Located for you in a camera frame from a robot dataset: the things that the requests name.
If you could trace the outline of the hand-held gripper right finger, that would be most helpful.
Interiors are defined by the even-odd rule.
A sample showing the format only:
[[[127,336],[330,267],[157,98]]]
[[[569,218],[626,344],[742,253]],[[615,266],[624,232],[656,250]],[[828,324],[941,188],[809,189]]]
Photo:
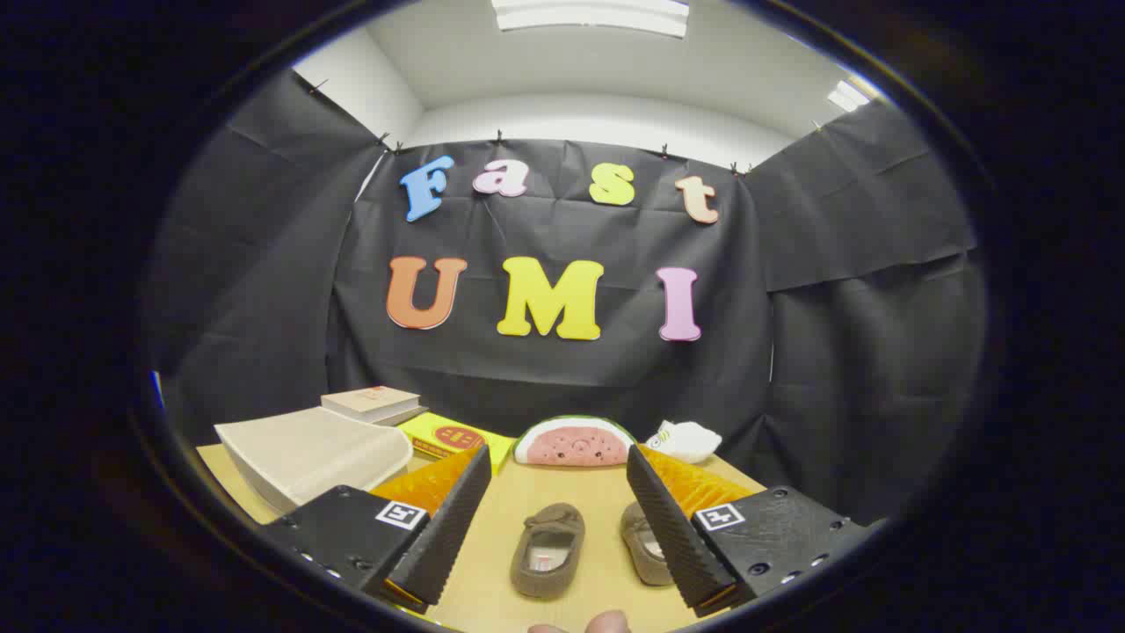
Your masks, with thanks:
[[[872,530],[792,486],[750,492],[644,445],[629,449],[627,479],[680,597],[698,616],[817,575]]]

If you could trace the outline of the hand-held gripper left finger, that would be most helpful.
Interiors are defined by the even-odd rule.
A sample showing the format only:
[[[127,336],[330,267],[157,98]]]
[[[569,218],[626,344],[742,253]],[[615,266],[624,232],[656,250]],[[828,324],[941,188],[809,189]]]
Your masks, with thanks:
[[[271,543],[357,593],[425,613],[438,604],[493,468],[485,445],[379,483],[333,486],[266,524]]]

